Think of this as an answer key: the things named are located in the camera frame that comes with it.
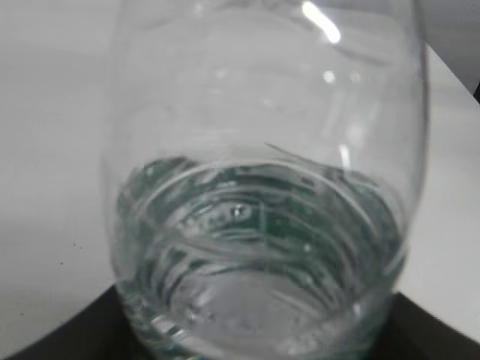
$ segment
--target dark base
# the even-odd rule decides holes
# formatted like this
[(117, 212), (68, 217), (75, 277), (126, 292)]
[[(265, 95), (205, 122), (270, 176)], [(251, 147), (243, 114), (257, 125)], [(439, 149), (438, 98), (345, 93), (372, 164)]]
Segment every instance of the dark base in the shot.
[[(114, 288), (51, 335), (8, 360), (131, 360), (134, 340)], [(367, 360), (479, 360), (480, 346), (403, 295)]]

